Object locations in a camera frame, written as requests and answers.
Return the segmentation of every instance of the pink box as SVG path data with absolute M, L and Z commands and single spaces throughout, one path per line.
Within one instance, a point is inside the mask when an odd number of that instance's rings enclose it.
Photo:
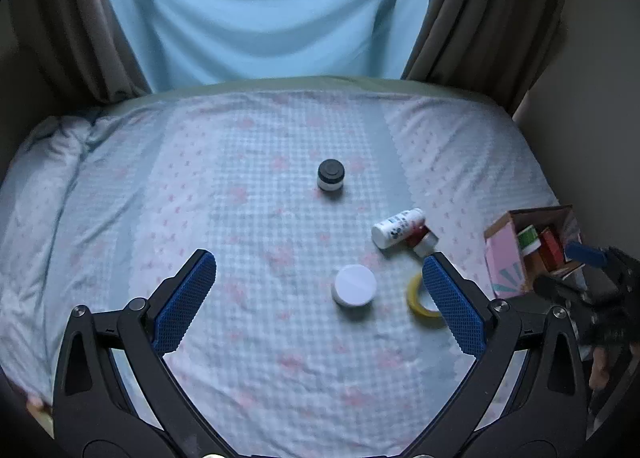
M 491 236 L 486 243 L 486 266 L 491 276 L 491 286 L 497 297 L 509 298 L 522 293 L 525 284 L 513 222 Z

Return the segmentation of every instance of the blue gripper pad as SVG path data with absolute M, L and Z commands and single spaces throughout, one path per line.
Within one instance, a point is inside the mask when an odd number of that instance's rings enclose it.
M 205 252 L 156 316 L 153 346 L 158 355 L 178 349 L 215 281 L 216 260 L 210 252 Z
M 476 309 L 433 256 L 424 260 L 422 283 L 463 353 L 479 359 L 486 349 L 484 325 Z

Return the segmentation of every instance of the bed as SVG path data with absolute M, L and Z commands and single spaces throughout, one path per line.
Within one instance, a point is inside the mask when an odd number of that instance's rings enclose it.
M 316 185 L 325 158 L 346 168 L 337 198 Z M 119 310 L 206 248 L 216 284 L 164 358 L 204 417 L 242 454 L 392 456 L 473 358 L 446 326 L 408 311 L 420 261 L 377 250 L 370 226 L 422 208 L 438 249 L 492 296 L 484 229 L 505 210 L 556 203 L 501 108 L 436 85 L 223 83 L 49 117 L 0 188 L 0 364 L 50 401 L 74 305 Z M 330 297 L 349 263 L 378 280 L 361 314 Z M 139 414 L 156 423 L 126 358 L 116 360 Z

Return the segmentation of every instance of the yellow tape roll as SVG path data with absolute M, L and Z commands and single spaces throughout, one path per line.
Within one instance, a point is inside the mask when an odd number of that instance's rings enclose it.
M 413 313 L 421 317 L 428 317 L 430 319 L 442 317 L 438 310 L 427 310 L 420 304 L 418 291 L 420 290 L 421 285 L 422 273 L 419 272 L 411 278 L 411 281 L 409 281 L 409 285 L 406 288 L 406 303 L 409 305 L 409 308 Z

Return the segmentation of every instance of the plastic bottle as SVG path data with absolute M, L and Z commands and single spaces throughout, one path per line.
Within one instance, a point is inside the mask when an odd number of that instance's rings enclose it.
M 371 228 L 371 239 L 378 248 L 389 248 L 419 230 L 424 219 L 422 209 L 402 211 L 376 223 Z

